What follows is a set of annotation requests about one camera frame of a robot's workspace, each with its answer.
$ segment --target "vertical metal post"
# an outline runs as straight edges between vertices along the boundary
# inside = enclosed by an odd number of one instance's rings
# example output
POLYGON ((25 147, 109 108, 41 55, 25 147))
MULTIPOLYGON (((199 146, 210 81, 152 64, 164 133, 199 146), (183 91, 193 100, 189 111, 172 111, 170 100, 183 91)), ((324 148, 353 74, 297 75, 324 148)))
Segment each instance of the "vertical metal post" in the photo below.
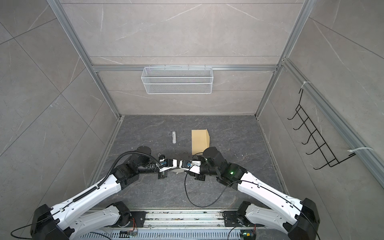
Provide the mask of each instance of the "vertical metal post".
POLYGON ((277 71, 272 75, 268 83, 268 86, 264 91, 264 95, 259 103, 259 106, 257 107, 256 113, 255 113, 255 116, 257 119, 260 117, 260 114, 263 111, 269 96, 271 95, 273 87, 277 82, 281 69, 283 68, 282 66, 283 59, 289 57, 301 31, 303 30, 304 24, 306 23, 309 15, 312 12, 313 6, 315 5, 316 1, 317 0, 306 0, 303 3, 303 7, 301 8, 301 11, 299 13, 299 16, 297 17, 296 23, 293 26, 291 35, 289 36, 288 41, 284 47, 283 53, 280 56, 279 62, 277 64, 277 71))
POLYGON ((72 24, 68 20, 68 17, 64 12, 64 9, 63 9, 61 3, 59 2, 59 0, 47 0, 47 2, 50 5, 52 11, 55 13, 57 19, 59 20, 65 33, 67 34, 68 38, 70 39, 71 43, 73 44, 74 48, 76 49, 77 53, 79 54, 81 60, 84 62, 85 67, 87 68, 87 70, 91 74, 97 87, 100 89, 101 93, 103 94, 103 96, 104 96, 106 102, 108 103, 109 107, 111 108, 112 112, 114 113, 116 118, 120 118, 121 114, 119 113, 118 108, 116 107, 111 96, 109 95, 109 92, 108 92, 107 88, 104 86, 101 78, 92 69, 91 59, 89 58, 89 55, 85 51, 84 46, 81 44, 79 37, 77 36, 76 32, 74 31, 74 29, 72 27, 72 24))

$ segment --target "black hook rack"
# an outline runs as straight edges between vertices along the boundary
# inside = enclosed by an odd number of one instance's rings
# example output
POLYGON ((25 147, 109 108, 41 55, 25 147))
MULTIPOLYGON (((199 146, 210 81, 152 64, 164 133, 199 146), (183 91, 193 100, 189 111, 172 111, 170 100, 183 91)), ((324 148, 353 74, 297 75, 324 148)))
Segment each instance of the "black hook rack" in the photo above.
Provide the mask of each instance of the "black hook rack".
POLYGON ((307 113, 305 112, 305 110, 303 109, 303 107, 300 105, 300 103, 301 103, 301 97, 303 96, 303 89, 300 89, 299 94, 300 94, 300 93, 301 93, 301 95, 300 95, 299 104, 298 104, 297 107, 295 108, 296 113, 293 115, 292 118, 288 118, 288 120, 292 120, 296 115, 298 115, 298 116, 300 117, 300 119, 301 119, 301 121, 302 121, 303 123, 300 125, 299 128, 297 128, 297 129, 294 128, 294 130, 299 130, 299 129, 304 125, 304 126, 307 128, 308 132, 310 133, 310 136, 308 137, 307 142, 306 142, 306 143, 303 143, 303 142, 302 142, 302 144, 306 145, 306 144, 309 142, 309 140, 311 139, 311 137, 312 137, 313 140, 314 140, 314 142, 315 142, 316 145, 317 145, 317 148, 316 148, 313 152, 311 152, 311 153, 306 153, 306 154, 307 154, 307 155, 311 155, 311 154, 314 154, 317 150, 320 150, 320 152, 321 152, 321 154, 323 155, 325 161, 327 162, 327 163, 324 164, 323 166, 321 166, 321 167, 319 167, 319 168, 313 168, 313 169, 315 169, 315 170, 319 170, 319 169, 322 169, 323 167, 325 167, 325 166, 327 166, 327 165, 328 165, 329 167, 334 167, 335 165, 340 164, 340 163, 344 162, 345 160, 347 160, 347 159, 349 159, 349 158, 355 156, 355 155, 356 155, 355 153, 351 153, 350 155, 348 155, 347 158, 345 158, 345 159, 343 159, 343 160, 341 160, 341 161, 339 161, 339 160, 336 158, 336 156, 333 154, 331 148, 328 146, 327 142, 325 141, 325 139, 323 138, 323 136, 321 135, 321 133, 319 132, 319 130, 317 129, 317 127, 313 124, 312 120, 309 118, 309 116, 307 115, 307 113), (305 113, 305 117, 303 117, 303 118, 301 117, 301 115, 300 115, 300 113, 299 113, 300 110, 303 110, 303 112, 305 113), (306 121, 307 121, 307 120, 309 120, 309 121, 312 123, 312 125, 314 126, 314 128, 315 128, 314 131, 311 132, 311 130, 308 128, 308 126, 307 126, 307 124, 306 124, 306 121), (324 141, 323 144, 319 145, 319 143, 316 141, 315 137, 313 136, 313 134, 314 134, 315 132, 317 132, 317 133, 320 135, 321 139, 324 141), (326 156, 324 155, 323 150, 321 149, 321 147, 323 147, 324 145, 329 149, 329 151, 331 152, 331 154, 332 154, 332 156, 333 156, 333 159, 330 160, 330 161, 328 161, 328 159, 327 159, 326 156))

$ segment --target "white cable tie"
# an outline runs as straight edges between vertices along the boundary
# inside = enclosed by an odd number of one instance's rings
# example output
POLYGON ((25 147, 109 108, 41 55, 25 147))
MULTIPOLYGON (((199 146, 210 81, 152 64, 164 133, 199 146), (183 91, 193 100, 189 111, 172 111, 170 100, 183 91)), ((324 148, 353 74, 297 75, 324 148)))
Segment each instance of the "white cable tie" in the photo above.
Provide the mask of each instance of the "white cable tie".
POLYGON ((303 82, 303 85, 301 86, 301 88, 303 88, 304 84, 306 84, 306 83, 310 83, 310 82, 306 82, 306 81, 304 81, 304 82, 303 82))
POLYGON ((370 147, 358 147, 358 148, 350 149, 350 150, 347 150, 347 151, 348 151, 348 152, 354 152, 354 151, 357 151, 357 150, 360 150, 360 149, 369 149, 369 150, 373 150, 373 148, 370 148, 370 147))

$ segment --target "white wire basket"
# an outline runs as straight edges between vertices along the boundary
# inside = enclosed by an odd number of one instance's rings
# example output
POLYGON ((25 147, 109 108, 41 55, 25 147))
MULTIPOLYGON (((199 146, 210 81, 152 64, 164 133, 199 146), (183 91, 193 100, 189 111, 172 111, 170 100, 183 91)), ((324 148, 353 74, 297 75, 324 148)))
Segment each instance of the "white wire basket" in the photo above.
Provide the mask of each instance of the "white wire basket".
POLYGON ((146 67, 141 75, 148 94, 211 93, 211 67, 146 67))

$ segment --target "robotic arm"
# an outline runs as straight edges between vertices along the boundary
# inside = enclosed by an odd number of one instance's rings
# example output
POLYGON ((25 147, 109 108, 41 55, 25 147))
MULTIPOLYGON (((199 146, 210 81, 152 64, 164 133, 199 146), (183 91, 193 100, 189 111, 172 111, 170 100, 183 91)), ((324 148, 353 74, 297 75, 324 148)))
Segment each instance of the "robotic arm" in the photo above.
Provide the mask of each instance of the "robotic arm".
MULTIPOLYGON (((151 154, 149 147, 141 146, 136 152, 151 154)), ((178 161, 165 159, 152 163, 147 156, 132 154, 123 164, 111 169, 106 179, 90 186, 78 195, 49 208, 46 204, 35 210, 31 236, 34 240, 75 239, 95 229, 105 226, 125 227, 130 222, 131 213, 123 202, 117 202, 106 209, 83 215, 87 210, 111 196, 139 178, 139 174, 157 173, 158 178, 167 177, 168 170, 186 171, 196 180, 205 176, 215 176, 219 183, 244 192, 271 209, 243 202, 237 218, 245 226, 262 224, 288 234, 292 240, 315 240, 320 219, 316 204, 290 197, 257 179, 245 168, 227 163, 215 148, 207 148, 197 160, 178 161)))

